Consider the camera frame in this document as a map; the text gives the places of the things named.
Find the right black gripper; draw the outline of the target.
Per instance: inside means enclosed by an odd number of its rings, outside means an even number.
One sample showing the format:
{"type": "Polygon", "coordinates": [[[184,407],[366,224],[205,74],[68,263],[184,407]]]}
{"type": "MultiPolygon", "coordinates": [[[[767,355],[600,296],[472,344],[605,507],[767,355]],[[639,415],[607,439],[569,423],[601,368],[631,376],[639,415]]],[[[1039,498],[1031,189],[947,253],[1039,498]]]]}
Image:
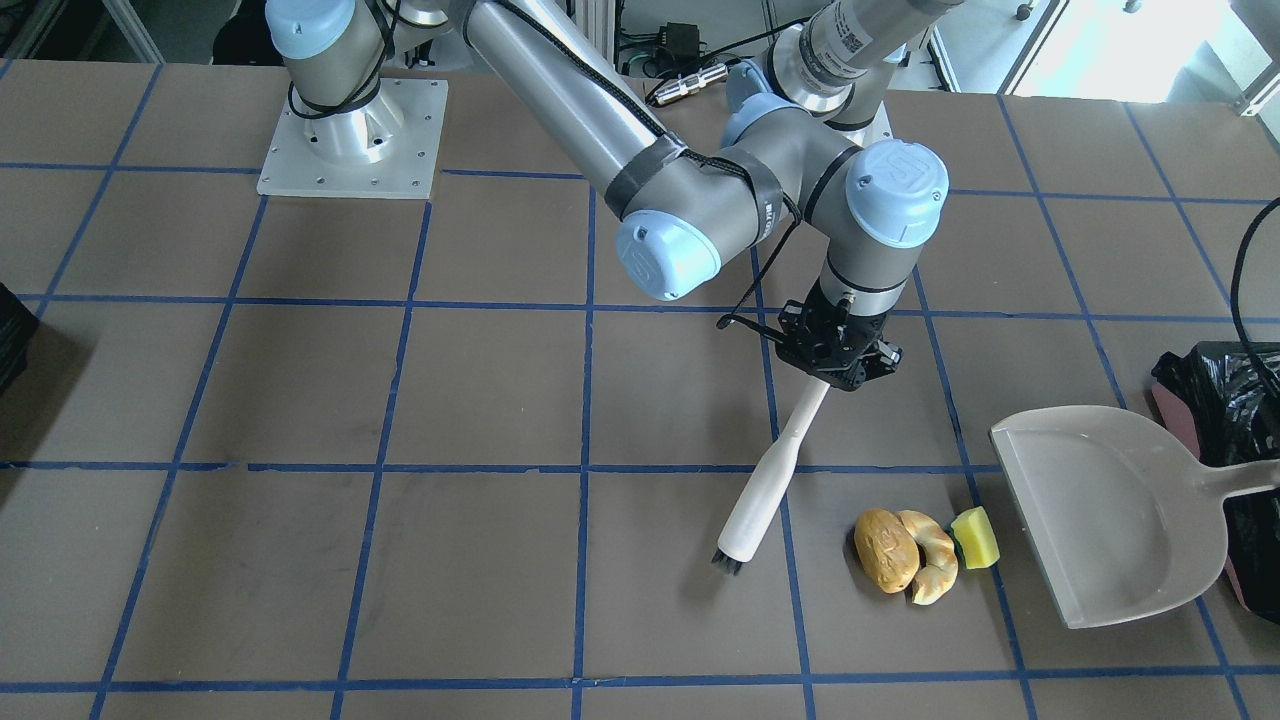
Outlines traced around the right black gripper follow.
{"type": "Polygon", "coordinates": [[[788,300],[778,320],[777,359],[836,389],[854,392],[901,363],[902,350],[884,340],[884,313],[855,315],[849,301],[832,304],[818,284],[804,301],[788,300]]]}

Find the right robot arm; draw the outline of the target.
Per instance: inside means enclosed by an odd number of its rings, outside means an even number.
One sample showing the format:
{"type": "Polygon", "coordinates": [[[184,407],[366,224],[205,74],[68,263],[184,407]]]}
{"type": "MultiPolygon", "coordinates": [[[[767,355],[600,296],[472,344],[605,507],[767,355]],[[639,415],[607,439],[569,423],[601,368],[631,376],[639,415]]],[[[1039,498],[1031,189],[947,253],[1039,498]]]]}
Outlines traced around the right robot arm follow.
{"type": "Polygon", "coordinates": [[[269,1],[265,26],[291,73],[291,113],[328,161],[376,161],[404,114],[381,96],[397,50],[457,31],[558,142],[620,219],[632,282],[675,301],[790,218],[828,240],[826,261],[780,327],[739,313],[777,356],[844,391],[888,375],[884,323],[940,224],[948,173],[927,146],[863,145],[891,54],[950,1],[832,1],[788,27],[763,61],[730,69],[730,118],[704,155],[666,127],[552,1],[269,1]]]}

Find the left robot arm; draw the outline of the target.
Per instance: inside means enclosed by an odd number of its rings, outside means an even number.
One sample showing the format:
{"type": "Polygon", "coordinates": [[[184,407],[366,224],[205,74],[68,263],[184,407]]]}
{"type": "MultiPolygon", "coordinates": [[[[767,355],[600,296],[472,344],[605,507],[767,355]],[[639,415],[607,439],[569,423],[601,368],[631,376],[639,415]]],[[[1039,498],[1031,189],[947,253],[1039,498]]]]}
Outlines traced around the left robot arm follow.
{"type": "Polygon", "coordinates": [[[913,40],[957,1],[832,1],[790,26],[759,58],[735,65],[726,97],[737,111],[769,94],[865,147],[892,138],[884,95],[913,40]]]}

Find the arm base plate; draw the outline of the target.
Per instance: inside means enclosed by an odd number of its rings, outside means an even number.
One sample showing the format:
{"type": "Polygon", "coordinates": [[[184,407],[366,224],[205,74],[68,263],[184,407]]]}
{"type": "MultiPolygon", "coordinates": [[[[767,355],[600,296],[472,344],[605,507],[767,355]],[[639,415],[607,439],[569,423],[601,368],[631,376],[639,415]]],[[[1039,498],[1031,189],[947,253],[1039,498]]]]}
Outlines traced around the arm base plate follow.
{"type": "Polygon", "coordinates": [[[256,184],[261,195],[428,200],[449,85],[383,79],[362,108],[320,120],[284,108],[256,184]]]}

